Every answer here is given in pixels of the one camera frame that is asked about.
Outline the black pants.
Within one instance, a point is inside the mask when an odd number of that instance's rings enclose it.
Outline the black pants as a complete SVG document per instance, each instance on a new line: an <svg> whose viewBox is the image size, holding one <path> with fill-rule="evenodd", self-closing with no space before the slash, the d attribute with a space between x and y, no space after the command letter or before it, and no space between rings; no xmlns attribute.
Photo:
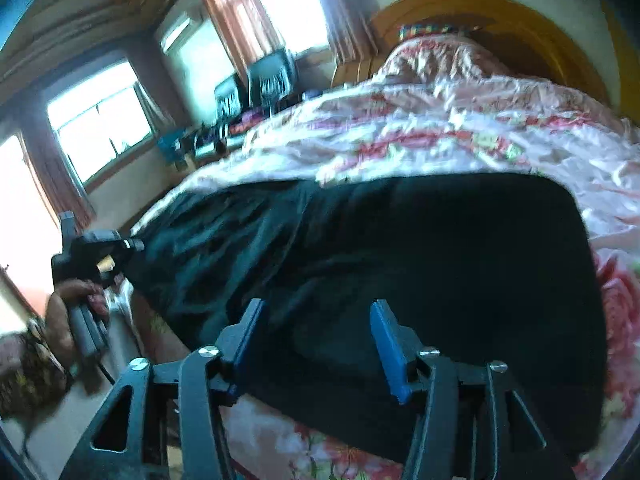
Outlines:
<svg viewBox="0 0 640 480"><path fill-rule="evenodd" d="M258 182L184 192L139 235L126 277L188 348L265 301L248 391L296 422L406 456L413 420L390 395L369 325L383 299L448 358L505 362L569 458L597 441L605 318L582 218L559 183Z"/></svg>

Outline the pink curtain left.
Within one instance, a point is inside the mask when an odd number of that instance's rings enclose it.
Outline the pink curtain left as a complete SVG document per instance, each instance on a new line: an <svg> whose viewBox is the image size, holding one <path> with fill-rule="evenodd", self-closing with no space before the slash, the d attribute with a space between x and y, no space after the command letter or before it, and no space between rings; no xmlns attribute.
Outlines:
<svg viewBox="0 0 640 480"><path fill-rule="evenodd" d="M256 61L284 46L262 0L203 0L236 73L247 82Z"/></svg>

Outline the pink curtain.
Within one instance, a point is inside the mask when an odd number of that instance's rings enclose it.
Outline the pink curtain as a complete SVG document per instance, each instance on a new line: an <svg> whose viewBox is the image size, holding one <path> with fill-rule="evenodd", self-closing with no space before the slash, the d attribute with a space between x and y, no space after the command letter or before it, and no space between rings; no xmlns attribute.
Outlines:
<svg viewBox="0 0 640 480"><path fill-rule="evenodd" d="M262 0L203 0L236 73L247 82L256 61L284 46Z"/></svg>
<svg viewBox="0 0 640 480"><path fill-rule="evenodd" d="M368 13L374 0L319 0L330 48L340 64L362 61L378 54Z"/></svg>

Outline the pink floral bed quilt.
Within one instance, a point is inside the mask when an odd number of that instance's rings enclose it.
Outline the pink floral bed quilt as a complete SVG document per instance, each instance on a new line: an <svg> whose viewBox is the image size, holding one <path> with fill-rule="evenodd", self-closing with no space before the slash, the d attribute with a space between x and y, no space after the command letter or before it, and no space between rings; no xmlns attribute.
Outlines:
<svg viewBox="0 0 640 480"><path fill-rule="evenodd" d="M602 479L639 426L639 131L628 120L576 89L511 75L472 40L427 36L395 48L362 84L265 120L240 154L198 170L179 191L471 170L550 177L576 197L608 326L603 432L577 474Z"/></svg>

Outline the pink curtain right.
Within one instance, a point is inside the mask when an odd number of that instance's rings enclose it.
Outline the pink curtain right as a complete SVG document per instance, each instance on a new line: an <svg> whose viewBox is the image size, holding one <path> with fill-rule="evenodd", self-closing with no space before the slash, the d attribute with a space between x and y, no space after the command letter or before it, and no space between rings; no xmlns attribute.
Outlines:
<svg viewBox="0 0 640 480"><path fill-rule="evenodd" d="M330 48L340 64L362 61L378 54L368 13L374 0L319 0Z"/></svg>

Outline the colourful checkered pillow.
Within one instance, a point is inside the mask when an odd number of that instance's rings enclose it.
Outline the colourful checkered pillow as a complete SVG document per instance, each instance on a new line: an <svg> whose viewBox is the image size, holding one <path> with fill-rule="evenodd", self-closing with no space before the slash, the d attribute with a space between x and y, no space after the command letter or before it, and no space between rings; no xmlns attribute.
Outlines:
<svg viewBox="0 0 640 480"><path fill-rule="evenodd" d="M472 32L478 32L481 29L482 28L480 26L416 23L410 25L402 25L398 32L398 40L406 41L418 37L444 35L469 37Z"/></svg>

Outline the wooden bed headboard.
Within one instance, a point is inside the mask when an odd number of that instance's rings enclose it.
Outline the wooden bed headboard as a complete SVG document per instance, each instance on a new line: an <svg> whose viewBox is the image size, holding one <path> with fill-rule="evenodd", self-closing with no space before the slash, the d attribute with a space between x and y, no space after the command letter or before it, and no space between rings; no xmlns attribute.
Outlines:
<svg viewBox="0 0 640 480"><path fill-rule="evenodd" d="M417 22L466 27L471 38L515 73L549 79L608 104L605 84L585 52L560 26L514 0L398 0L370 19L380 53L337 65L331 84L359 84L399 44L401 26Z"/></svg>

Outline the white wall air conditioner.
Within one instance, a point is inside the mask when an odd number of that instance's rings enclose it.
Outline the white wall air conditioner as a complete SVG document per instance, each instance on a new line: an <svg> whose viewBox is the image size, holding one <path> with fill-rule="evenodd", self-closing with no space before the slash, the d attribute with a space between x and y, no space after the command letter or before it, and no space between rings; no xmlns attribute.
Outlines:
<svg viewBox="0 0 640 480"><path fill-rule="evenodd" d="M183 12L160 37L160 48L167 53L184 35L191 35L201 25L200 12Z"/></svg>

